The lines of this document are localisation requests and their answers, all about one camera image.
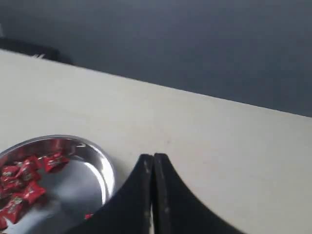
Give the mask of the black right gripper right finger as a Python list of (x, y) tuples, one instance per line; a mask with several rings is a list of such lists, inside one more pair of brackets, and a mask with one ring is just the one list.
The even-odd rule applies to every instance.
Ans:
[(241, 234), (206, 207), (187, 187), (166, 154), (154, 154), (155, 234)]

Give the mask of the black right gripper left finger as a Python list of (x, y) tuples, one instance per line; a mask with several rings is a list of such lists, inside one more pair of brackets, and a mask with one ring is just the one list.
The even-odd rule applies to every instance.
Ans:
[(98, 211), (70, 229), (72, 234), (148, 234), (154, 157), (139, 156), (121, 188)]

